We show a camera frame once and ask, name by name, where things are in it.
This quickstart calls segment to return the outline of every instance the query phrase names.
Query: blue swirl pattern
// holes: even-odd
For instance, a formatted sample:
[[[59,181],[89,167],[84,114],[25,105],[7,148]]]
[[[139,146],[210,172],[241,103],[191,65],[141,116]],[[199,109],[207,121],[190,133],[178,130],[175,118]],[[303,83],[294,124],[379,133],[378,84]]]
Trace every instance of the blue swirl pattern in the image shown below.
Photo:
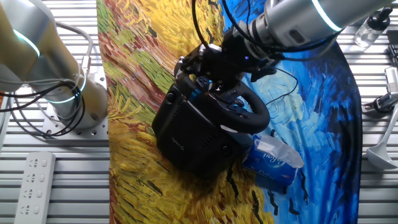
[[[249,20],[264,12],[265,1],[252,1]],[[228,7],[237,21],[246,21],[248,2],[230,0]],[[226,29],[231,27],[224,13]],[[287,54],[295,58],[319,53]],[[296,149],[305,166],[290,187],[283,188],[257,175],[265,211],[280,223],[356,223],[362,153],[361,97],[353,74],[335,44],[326,55],[309,62],[281,62],[278,67],[298,79],[289,96],[268,105],[271,124],[262,134],[271,134]],[[295,80],[278,72],[250,83],[264,102],[289,92]]]

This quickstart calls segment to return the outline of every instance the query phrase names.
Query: bolt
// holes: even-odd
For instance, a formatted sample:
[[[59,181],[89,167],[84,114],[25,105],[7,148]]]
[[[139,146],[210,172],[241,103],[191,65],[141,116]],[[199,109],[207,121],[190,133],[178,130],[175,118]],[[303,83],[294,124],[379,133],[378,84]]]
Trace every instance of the bolt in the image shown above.
[[[223,153],[224,156],[228,157],[232,155],[232,148],[229,145],[225,145],[221,148],[221,152]]]

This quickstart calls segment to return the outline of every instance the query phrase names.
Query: cable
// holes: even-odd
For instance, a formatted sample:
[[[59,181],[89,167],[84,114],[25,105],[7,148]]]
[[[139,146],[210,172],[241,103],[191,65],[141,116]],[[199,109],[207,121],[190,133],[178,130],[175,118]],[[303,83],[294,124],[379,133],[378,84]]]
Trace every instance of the cable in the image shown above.
[[[8,109],[4,109],[4,110],[0,110],[0,113],[3,112],[10,112],[10,111],[15,111],[15,110],[19,110],[19,109],[23,109],[28,107],[29,105],[35,103],[36,101],[38,101],[39,99],[43,98],[46,94],[48,94],[49,92],[51,92],[52,90],[61,87],[61,86],[70,86],[71,88],[73,88],[74,85],[72,85],[69,82],[61,82],[58,85],[55,85],[51,88],[48,88],[46,90],[43,91],[39,91],[37,93],[34,94],[25,94],[25,95],[15,95],[15,94],[7,94],[7,93],[0,93],[0,96],[6,96],[6,97],[13,97],[13,98],[25,98],[25,97],[31,97],[31,96],[37,96],[40,95],[39,97],[36,97],[35,99],[33,99],[32,101],[22,105],[21,107],[17,107],[17,108],[8,108]]]
[[[87,34],[86,32],[82,31],[81,29],[75,27],[75,26],[71,26],[68,24],[64,24],[62,22],[56,22],[57,26],[70,30],[72,32],[75,32],[77,34],[81,34],[87,41],[88,41],[88,49],[87,49],[87,53],[85,56],[90,56],[91,55],[91,51],[93,50],[93,39],[91,38],[91,36],[89,34]]]
[[[7,81],[7,80],[0,80],[0,83],[15,84],[15,85],[28,85],[28,84],[48,85],[48,84],[55,84],[55,83],[60,83],[60,82],[73,82],[75,84],[75,86],[71,89],[71,91],[75,90],[78,87],[77,82],[75,82],[73,80],[70,80],[68,78],[64,78],[64,79],[51,78],[51,79],[46,79],[46,80],[23,81],[23,82],[13,82],[13,81]]]
[[[251,37],[250,31],[249,31],[249,17],[250,17],[250,11],[251,11],[251,6],[250,6],[250,0],[248,0],[248,16],[246,18],[246,29],[248,30],[248,34]]]
[[[292,91],[290,91],[290,92],[288,92],[288,93],[286,93],[286,94],[283,94],[283,95],[279,96],[279,97],[276,98],[276,99],[271,100],[270,102],[266,103],[266,106],[268,106],[268,104],[270,104],[270,103],[272,103],[272,102],[275,102],[275,101],[281,99],[282,97],[285,97],[285,96],[287,96],[287,95],[290,95],[291,93],[294,92],[294,90],[295,90],[295,89],[297,88],[297,86],[299,85],[299,80],[298,80],[296,77],[294,77],[292,74],[290,74],[289,72],[286,72],[285,70],[279,69],[279,68],[275,68],[275,69],[278,70],[278,71],[281,71],[281,72],[283,72],[283,73],[285,73],[285,74],[287,74],[287,75],[289,75],[289,76],[292,77],[292,78],[294,78],[294,79],[296,80],[296,85],[294,86],[294,89],[293,89]]]
[[[18,124],[18,126],[21,127],[26,133],[30,134],[31,136],[33,136],[34,138],[36,138],[36,139],[38,139],[38,140],[40,140],[40,141],[43,141],[41,138],[38,138],[38,137],[63,136],[63,135],[68,134],[68,133],[71,132],[72,130],[74,130],[74,129],[80,124],[81,120],[82,120],[83,117],[84,117],[84,113],[85,113],[85,110],[86,110],[85,102],[84,102],[83,97],[81,98],[81,100],[82,100],[82,105],[83,105],[83,111],[82,111],[82,114],[81,114],[81,116],[80,116],[80,119],[79,119],[79,120],[77,121],[77,123],[76,123],[72,128],[70,128],[68,131],[65,131],[64,133],[61,133],[61,134],[58,134],[58,135],[55,135],[55,134],[47,134],[47,133],[46,133],[46,135],[47,135],[47,136],[46,136],[46,135],[44,135],[44,134],[36,134],[36,133],[33,133],[33,132],[29,131],[28,129],[26,129],[26,128],[18,121],[18,119],[17,119],[17,117],[16,117],[14,111],[11,111],[11,115],[12,115],[12,118],[14,119],[14,121]]]
[[[195,30],[197,31],[200,42],[206,47],[207,50],[210,50],[209,45],[207,44],[205,38],[203,37],[203,35],[200,32],[198,18],[197,18],[197,1],[196,0],[192,0],[192,17],[193,17],[193,25],[195,26]]]
[[[282,49],[282,48],[278,48],[278,47],[271,47],[269,45],[266,45],[262,42],[258,42],[256,39],[253,39],[252,37],[248,36],[243,30],[242,28],[240,28],[240,26],[238,25],[238,23],[236,23],[235,18],[233,17],[232,13],[229,11],[228,5],[226,3],[226,0],[222,0],[222,3],[224,5],[224,9],[225,9],[225,13],[228,16],[228,19],[231,21],[232,25],[235,27],[235,29],[248,41],[250,41],[252,44],[262,47],[264,50],[268,50],[271,52],[301,52],[301,51],[306,51],[306,50],[311,50],[311,49],[315,49],[319,46],[322,46],[323,44],[330,42],[331,40],[333,40],[338,34],[340,34],[339,32],[327,37],[325,40],[311,45],[311,46],[304,46],[304,47],[300,47],[300,48],[286,48],[286,49]]]
[[[26,131],[27,133],[29,133],[30,135],[33,135],[33,136],[40,136],[40,137],[57,137],[57,136],[66,135],[66,134],[68,134],[69,132],[73,131],[73,130],[80,124],[80,122],[82,121],[82,119],[83,119],[83,117],[84,117],[85,111],[86,111],[85,101],[84,101],[83,96],[81,95],[81,93],[80,93],[79,90],[78,90],[77,95],[78,95],[78,96],[81,96],[80,98],[81,98],[81,104],[83,105],[83,111],[82,111],[82,114],[81,114],[81,116],[80,116],[80,119],[79,119],[79,120],[77,121],[77,123],[76,123],[72,128],[70,128],[68,131],[66,131],[66,130],[67,130],[67,129],[73,124],[73,122],[75,121],[75,118],[76,118],[76,116],[77,116],[77,114],[78,114],[78,110],[75,111],[75,113],[74,113],[74,115],[73,115],[73,117],[72,117],[72,120],[71,120],[63,129],[61,129],[60,131],[58,131],[58,132],[56,132],[56,133],[53,133],[53,134],[45,133],[45,132],[39,130],[38,128],[36,128],[32,123],[30,123],[30,122],[27,120],[27,118],[25,117],[25,115],[24,115],[24,113],[22,112],[22,110],[19,110],[19,112],[20,112],[21,116],[23,117],[24,121],[25,121],[26,123],[28,123],[28,124],[29,124],[32,128],[34,128],[36,131],[38,131],[38,132],[39,132],[38,134],[37,134],[37,133],[33,133],[33,132],[27,130],[25,127],[23,127],[23,126],[21,125],[21,123],[19,123],[19,122],[17,121],[17,119],[16,119],[15,114],[14,114],[13,111],[11,111],[12,117],[13,117],[14,120],[17,122],[17,124],[18,124],[24,131]],[[79,105],[79,104],[78,104],[78,98],[75,98],[75,100],[76,100],[76,107],[78,107],[78,105]],[[20,108],[19,102],[18,102],[17,98],[15,99],[15,101],[16,101],[17,106]]]
[[[63,119],[63,121],[59,121],[59,120],[53,119],[50,115],[47,114],[47,112],[43,109],[43,107],[40,105],[40,103],[39,103],[38,101],[36,101],[36,105],[37,105],[37,107],[39,108],[39,110],[41,110],[41,112],[42,112],[46,117],[48,117],[48,119],[50,119],[51,121],[54,121],[54,122],[63,123],[64,121],[69,121],[69,120],[72,118],[72,116],[76,113],[76,111],[80,110],[81,102],[79,103],[78,107],[71,113],[70,116],[63,117],[63,116],[58,115],[60,118]]]

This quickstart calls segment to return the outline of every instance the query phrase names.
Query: black cable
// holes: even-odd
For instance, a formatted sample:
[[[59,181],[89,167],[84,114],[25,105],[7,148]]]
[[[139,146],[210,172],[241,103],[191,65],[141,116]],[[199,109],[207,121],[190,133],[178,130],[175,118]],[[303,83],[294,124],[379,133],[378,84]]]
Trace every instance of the black cable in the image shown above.
[[[20,107],[17,98],[15,98],[15,102],[16,102],[17,107]],[[75,103],[76,103],[76,107],[79,107],[79,102],[78,102],[78,98],[77,98],[77,97],[75,97]],[[55,137],[55,136],[63,136],[63,135],[65,135],[65,134],[66,134],[65,131],[73,124],[73,122],[76,120],[76,116],[77,116],[77,114],[78,114],[78,111],[76,111],[75,114],[72,116],[70,122],[69,122],[63,129],[61,129],[60,131],[58,131],[58,132],[56,132],[56,133],[49,134],[49,133],[45,133],[45,132],[43,132],[42,130],[40,130],[40,129],[38,129],[37,127],[35,127],[35,126],[26,118],[26,116],[25,116],[24,112],[22,112],[22,110],[19,110],[19,112],[20,112],[22,118],[24,119],[24,121],[25,121],[26,123],[28,123],[32,128],[34,128],[36,131],[38,131],[38,132],[40,133],[40,134],[34,134],[34,133],[29,133],[29,134],[31,134],[31,135],[36,135],[36,136],[42,136],[42,137]]]
[[[199,36],[201,44],[203,44],[207,50],[211,51],[205,38],[203,37],[203,35],[200,32],[198,18],[197,18],[197,1],[196,0],[192,0],[192,17],[193,17],[193,25],[195,26],[195,30],[197,31],[197,34]]]
[[[83,111],[82,111],[82,114],[81,114],[81,116],[80,116],[80,119],[79,119],[79,120],[77,121],[77,123],[76,123],[73,127],[71,127],[68,131],[66,131],[66,130],[67,130],[67,129],[73,124],[73,122],[76,120],[76,117],[77,117],[77,115],[78,115],[79,110],[76,110],[76,111],[75,111],[75,113],[74,113],[74,115],[72,116],[70,122],[69,122],[62,130],[60,130],[60,131],[58,131],[58,132],[56,132],[56,133],[53,133],[53,134],[48,134],[48,133],[45,133],[45,132],[39,130],[39,129],[36,128],[31,122],[29,122],[29,121],[27,120],[27,118],[25,117],[25,114],[22,112],[22,109],[25,108],[25,107],[27,107],[27,106],[29,106],[29,105],[31,105],[32,103],[35,103],[35,102],[38,101],[39,99],[43,98],[46,94],[50,93],[52,90],[54,90],[54,89],[56,89],[56,88],[58,88],[58,87],[60,87],[60,86],[67,86],[67,87],[69,87],[69,88],[71,89],[71,91],[76,90],[76,92],[72,92],[73,95],[75,96],[76,107],[80,107],[79,99],[81,98],[81,103],[82,103],[82,105],[83,105]],[[37,94],[39,94],[39,93],[41,93],[41,94],[40,94],[38,97],[36,97],[36,98],[35,98],[34,100],[32,100],[31,102],[26,103],[26,104],[24,104],[24,105],[22,105],[22,106],[19,104],[19,102],[18,102],[18,100],[17,100],[18,98],[23,98],[23,97],[28,97],[28,96],[32,96],[32,95],[37,95]],[[16,104],[17,104],[17,107],[16,107],[16,108],[11,108],[12,105],[10,104],[10,105],[9,105],[9,107],[10,107],[9,109],[0,110],[0,112],[3,112],[3,111],[4,111],[4,112],[7,112],[7,111],[10,111],[11,114],[12,114],[12,117],[14,118],[14,120],[16,121],[16,123],[17,123],[24,131],[26,131],[27,133],[29,133],[30,135],[33,135],[33,136],[40,136],[40,137],[57,137],[57,136],[63,136],[63,135],[65,135],[65,134],[68,134],[69,132],[71,132],[72,130],[74,130],[74,129],[80,124],[80,122],[82,121],[82,119],[83,119],[83,117],[84,117],[85,110],[86,110],[86,108],[85,108],[85,102],[84,102],[83,96],[81,95],[81,91],[80,91],[78,88],[75,88],[75,83],[73,83],[73,82],[61,82],[61,83],[59,83],[58,85],[55,85],[55,86],[53,86],[53,87],[51,87],[51,88],[48,88],[48,89],[46,89],[46,90],[43,90],[43,91],[40,91],[40,92],[37,92],[37,93],[33,93],[33,94],[28,94],[28,95],[16,95],[16,94],[5,94],[5,93],[0,93],[0,95],[6,95],[6,96],[8,96],[8,97],[14,97],[15,100],[16,100]],[[17,120],[17,118],[16,118],[16,116],[15,116],[15,114],[14,114],[14,111],[15,111],[15,110],[19,110],[19,112],[20,112],[21,116],[23,117],[24,121],[25,121],[26,123],[28,123],[28,124],[29,124],[32,128],[34,128],[36,131],[38,131],[39,134],[33,133],[33,132],[27,130],[25,127],[23,127],[23,125],[21,125],[21,123],[18,122],[18,120]]]
[[[290,53],[293,53],[293,52],[301,52],[301,51],[306,51],[306,50],[312,50],[312,49],[315,49],[315,48],[317,48],[319,46],[322,46],[323,44],[325,44],[327,42],[330,42],[331,40],[333,40],[339,34],[339,32],[335,33],[335,34],[327,37],[325,40],[323,40],[323,41],[321,41],[321,42],[319,42],[317,44],[311,45],[311,46],[304,46],[304,47],[300,47],[300,48],[286,48],[286,49],[282,49],[282,48],[278,48],[278,47],[271,47],[271,46],[266,45],[266,44],[264,44],[262,42],[258,42],[256,39],[253,39],[252,37],[248,36],[242,30],[242,28],[240,28],[240,26],[236,22],[235,18],[233,17],[232,13],[229,11],[229,8],[228,8],[228,5],[226,3],[226,0],[222,0],[222,3],[224,5],[225,13],[228,16],[228,19],[231,21],[232,25],[235,27],[235,29],[243,37],[246,40],[250,41],[252,44],[254,44],[256,46],[259,46],[259,47],[262,47],[264,50],[268,50],[268,51],[271,51],[271,52],[286,52],[286,53],[290,52]]]
[[[276,98],[276,99],[271,100],[270,102],[266,103],[266,106],[268,106],[268,104],[270,104],[270,103],[272,103],[272,102],[275,102],[275,101],[281,99],[282,97],[285,97],[285,96],[287,96],[287,95],[290,95],[291,93],[294,92],[294,90],[295,90],[295,89],[297,88],[297,86],[299,85],[299,80],[298,80],[296,77],[294,77],[292,74],[290,74],[289,72],[286,72],[285,70],[282,70],[282,69],[280,69],[280,68],[275,68],[275,69],[278,70],[278,71],[281,71],[281,72],[283,72],[283,73],[285,73],[285,74],[287,74],[287,75],[289,75],[289,76],[292,77],[292,78],[294,78],[294,79],[296,80],[296,85],[294,86],[294,89],[293,89],[292,91],[290,91],[290,92],[288,92],[288,93],[286,93],[286,94],[283,94],[283,95],[279,96],[279,97]]]
[[[34,93],[34,94],[15,95],[15,94],[0,93],[0,96],[13,97],[13,98],[23,98],[23,97],[29,97],[29,96],[31,96],[31,95],[32,95],[32,96],[35,96],[35,95],[37,95],[38,93],[41,93],[39,97],[36,97],[36,98],[33,99],[32,101],[30,101],[30,102],[28,102],[28,103],[26,103],[26,104],[24,104],[24,105],[22,105],[22,106],[20,106],[20,107],[3,109],[3,110],[0,110],[0,113],[24,109],[24,108],[28,107],[29,105],[35,103],[35,102],[38,101],[39,99],[43,98],[46,94],[48,94],[48,93],[51,92],[52,90],[54,90],[54,89],[56,89],[56,88],[58,88],[58,87],[61,87],[61,86],[70,86],[70,83],[68,83],[68,82],[62,82],[62,83],[59,83],[58,85],[55,85],[55,86],[50,87],[50,88],[48,88],[48,89],[46,89],[46,90],[44,90],[44,91],[40,91],[40,92],[37,92],[37,93]]]
[[[248,16],[246,18],[246,29],[248,30],[248,34],[251,37],[250,31],[249,31],[249,17],[250,17],[250,11],[251,11],[251,6],[250,6],[250,0],[248,0]]]
[[[9,93],[0,93],[0,96],[6,96],[6,97],[13,97],[13,98],[26,98],[26,97],[32,97],[32,96],[37,96],[37,95],[41,95],[43,93],[47,93],[49,89],[54,90],[58,87],[62,87],[62,86],[66,86],[68,87],[69,85],[73,85],[73,89],[75,89],[75,83],[72,81],[60,81],[60,83],[56,84],[53,87],[50,87],[48,89],[42,90],[42,91],[38,91],[35,93],[29,93],[29,94],[21,94],[21,95],[15,95],[15,94],[9,94]]]
[[[30,135],[32,135],[33,137],[36,137],[36,136],[40,136],[40,137],[59,137],[59,136],[63,136],[63,135],[66,135],[66,134],[68,134],[68,133],[70,133],[71,131],[73,131],[80,123],[81,123],[81,121],[82,121],[82,119],[83,119],[83,117],[84,117],[84,114],[85,114],[85,112],[86,112],[86,104],[85,104],[85,101],[84,101],[84,98],[82,97],[81,98],[81,103],[82,103],[82,105],[83,105],[83,111],[81,112],[81,116],[80,116],[80,119],[77,121],[77,123],[73,126],[73,127],[71,127],[68,131],[63,131],[63,133],[60,133],[60,134],[58,134],[59,132],[62,132],[62,130],[61,131],[59,131],[59,132],[57,132],[57,133],[54,133],[54,134],[47,134],[47,133],[45,133],[45,135],[44,134],[36,134],[36,133],[33,133],[33,132],[31,132],[31,131],[29,131],[29,130],[27,130],[19,121],[18,121],[18,119],[16,118],[16,116],[15,116],[15,114],[14,114],[14,111],[11,111],[11,114],[12,114],[12,117],[14,118],[14,121],[18,124],[18,126],[20,126],[25,132],[27,132],[28,134],[30,134]]]

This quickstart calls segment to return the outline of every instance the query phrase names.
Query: electrical outlet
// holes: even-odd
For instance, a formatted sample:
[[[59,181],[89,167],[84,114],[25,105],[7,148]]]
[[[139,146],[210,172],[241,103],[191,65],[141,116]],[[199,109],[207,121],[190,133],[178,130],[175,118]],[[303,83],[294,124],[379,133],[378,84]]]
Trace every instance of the electrical outlet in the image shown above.
[[[54,167],[55,155],[51,152],[29,153],[14,224],[45,224]]]
[[[32,196],[33,196],[33,189],[25,190],[24,193],[23,193],[23,197],[24,198],[31,199]]]
[[[38,163],[39,163],[39,159],[31,159],[29,161],[29,167],[36,168]]]
[[[28,183],[34,183],[35,182],[35,179],[36,179],[36,175],[35,174],[32,174],[32,175],[28,175],[27,176],[27,179],[26,179],[26,182],[28,182]]]
[[[22,215],[29,215],[29,212],[30,212],[30,205],[23,206],[23,207],[21,207],[20,210],[21,210],[20,213],[21,213]]]

